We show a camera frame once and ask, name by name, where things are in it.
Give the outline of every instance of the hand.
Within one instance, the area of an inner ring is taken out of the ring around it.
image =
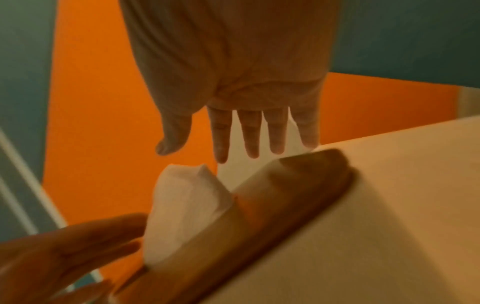
[[[207,106],[213,150],[226,162],[232,110],[259,156],[262,112],[283,153],[288,110],[307,147],[319,143],[319,95],[340,0],[120,0],[137,65],[160,110],[160,155],[187,141]]]
[[[147,216],[131,214],[0,244],[1,304],[81,304],[106,300],[109,281],[59,294],[90,271],[140,248]]]

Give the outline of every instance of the tissue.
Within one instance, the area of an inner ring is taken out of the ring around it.
[[[144,237],[143,259],[153,266],[217,220],[233,197],[205,165],[169,165],[153,191]]]

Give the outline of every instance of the white tissue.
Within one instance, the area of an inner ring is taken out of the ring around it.
[[[144,237],[145,265],[172,255],[232,205],[230,192],[205,165],[169,165],[153,191]]]

